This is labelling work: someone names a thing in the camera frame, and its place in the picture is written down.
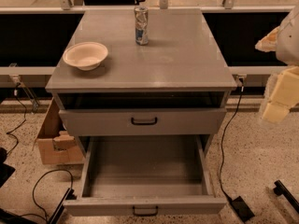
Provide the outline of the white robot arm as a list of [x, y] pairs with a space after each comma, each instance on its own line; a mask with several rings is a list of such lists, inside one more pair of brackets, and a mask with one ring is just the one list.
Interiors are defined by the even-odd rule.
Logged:
[[281, 24], [255, 45], [259, 51], [276, 53], [287, 64], [279, 74], [268, 78], [264, 100], [260, 107], [261, 120], [278, 124], [299, 104], [299, 5]]

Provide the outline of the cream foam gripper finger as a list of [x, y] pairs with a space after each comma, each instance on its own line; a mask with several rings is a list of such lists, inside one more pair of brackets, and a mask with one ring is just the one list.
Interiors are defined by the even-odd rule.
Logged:
[[255, 48], [262, 52], [276, 51], [278, 31], [279, 27], [273, 29], [269, 34], [256, 43]]
[[280, 123], [289, 112], [290, 110], [284, 106], [268, 103], [262, 114], [262, 119], [271, 123]]

